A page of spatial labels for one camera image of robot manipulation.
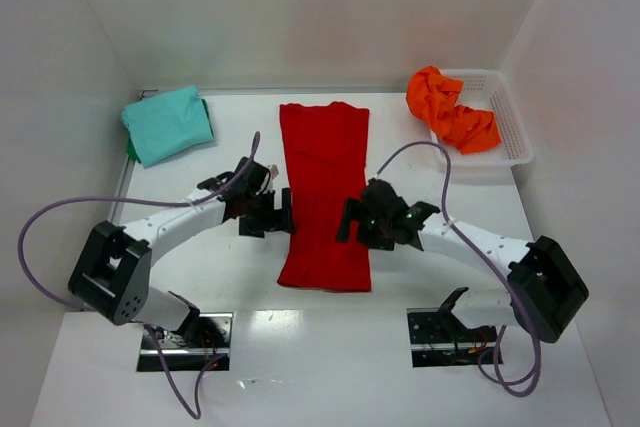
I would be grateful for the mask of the red t shirt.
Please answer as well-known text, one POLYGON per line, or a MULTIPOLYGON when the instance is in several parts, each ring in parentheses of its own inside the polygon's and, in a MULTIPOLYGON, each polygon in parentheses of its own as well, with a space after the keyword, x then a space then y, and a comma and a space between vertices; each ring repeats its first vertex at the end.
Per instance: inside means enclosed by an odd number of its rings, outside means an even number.
POLYGON ((295 233, 277 283, 338 293, 371 290, 368 249, 336 241, 345 201, 365 186, 370 111, 344 102, 283 104, 279 121, 295 233))

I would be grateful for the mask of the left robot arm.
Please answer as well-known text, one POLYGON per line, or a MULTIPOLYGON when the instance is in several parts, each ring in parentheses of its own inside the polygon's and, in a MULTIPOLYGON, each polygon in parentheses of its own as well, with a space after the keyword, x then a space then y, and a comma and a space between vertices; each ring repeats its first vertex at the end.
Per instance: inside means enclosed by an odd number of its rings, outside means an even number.
POLYGON ((68 281, 69 291, 113 325, 147 324, 195 341, 209 325, 186 298, 151 285, 151 269, 186 241, 230 219, 242 236, 295 231, 292 192, 276 192, 275 167, 242 158, 235 171, 200 182, 175 207, 119 226, 91 230, 68 281))

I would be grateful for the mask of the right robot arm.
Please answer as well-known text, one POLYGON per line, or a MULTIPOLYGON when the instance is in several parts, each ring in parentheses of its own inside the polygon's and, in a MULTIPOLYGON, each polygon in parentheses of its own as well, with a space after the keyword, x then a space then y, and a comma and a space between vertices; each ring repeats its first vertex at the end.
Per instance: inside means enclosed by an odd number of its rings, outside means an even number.
POLYGON ((555 343, 590 295, 554 239, 509 238, 448 217, 426 202, 408 205, 377 178, 344 203, 336 239, 345 243, 351 236, 369 249, 408 245, 494 275, 497 288, 461 286, 443 301, 439 311, 455 327, 520 326, 541 342, 555 343))

